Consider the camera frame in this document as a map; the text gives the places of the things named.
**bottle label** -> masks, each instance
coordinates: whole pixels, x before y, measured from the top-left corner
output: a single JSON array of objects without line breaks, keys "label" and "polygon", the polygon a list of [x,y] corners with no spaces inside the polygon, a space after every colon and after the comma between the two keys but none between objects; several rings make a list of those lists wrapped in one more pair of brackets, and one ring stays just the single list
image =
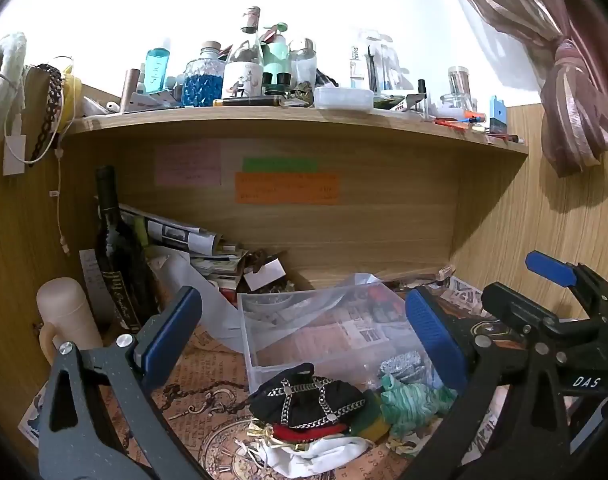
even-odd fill
[{"label": "bottle label", "polygon": [[224,69],[222,97],[251,97],[261,95],[263,69],[257,63],[234,61]]},{"label": "bottle label", "polygon": [[132,333],[137,333],[142,328],[142,324],[138,320],[138,316],[135,313],[133,304],[130,301],[129,293],[126,290],[126,284],[122,278],[122,273],[116,272],[103,272],[102,277],[104,283],[111,293],[111,298],[115,303],[117,309],[117,315],[120,318],[120,325],[125,330],[130,330]]}]

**mug handle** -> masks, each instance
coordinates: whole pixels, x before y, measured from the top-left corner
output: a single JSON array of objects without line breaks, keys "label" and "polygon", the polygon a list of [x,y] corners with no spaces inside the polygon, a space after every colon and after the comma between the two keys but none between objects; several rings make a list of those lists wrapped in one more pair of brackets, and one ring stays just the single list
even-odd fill
[{"label": "mug handle", "polygon": [[42,349],[44,357],[46,357],[46,360],[51,366],[53,365],[53,361],[55,361],[56,355],[58,354],[55,345],[53,345],[53,338],[57,334],[57,327],[48,321],[44,323],[44,326],[40,330],[40,348]]}]

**small dark bottle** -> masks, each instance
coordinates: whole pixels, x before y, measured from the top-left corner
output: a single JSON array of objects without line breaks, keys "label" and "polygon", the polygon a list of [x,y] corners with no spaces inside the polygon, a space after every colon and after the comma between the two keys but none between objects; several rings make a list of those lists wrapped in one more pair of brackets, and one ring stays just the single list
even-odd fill
[{"label": "small dark bottle", "polygon": [[122,328],[137,333],[148,318],[158,313],[155,278],[135,231],[120,215],[115,168],[97,168],[95,178],[102,219],[95,241],[97,265],[117,308]]}]

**green sticky note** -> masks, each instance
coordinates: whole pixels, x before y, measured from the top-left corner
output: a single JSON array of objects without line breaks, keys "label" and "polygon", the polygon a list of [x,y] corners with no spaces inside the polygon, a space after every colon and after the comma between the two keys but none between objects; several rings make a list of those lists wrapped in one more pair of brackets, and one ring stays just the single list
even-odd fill
[{"label": "green sticky note", "polygon": [[300,156],[247,156],[244,173],[317,173],[314,158]]}]

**black cap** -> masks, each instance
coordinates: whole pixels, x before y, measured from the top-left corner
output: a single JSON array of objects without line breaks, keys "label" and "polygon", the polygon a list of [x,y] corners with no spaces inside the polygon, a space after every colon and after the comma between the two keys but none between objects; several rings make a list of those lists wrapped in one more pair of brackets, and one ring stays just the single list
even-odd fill
[{"label": "black cap", "polygon": [[97,198],[100,202],[100,209],[118,207],[115,168],[113,166],[100,166],[95,170],[95,180],[97,181]]},{"label": "black cap", "polygon": [[277,84],[289,86],[290,85],[290,74],[288,72],[279,72],[277,74]]}]

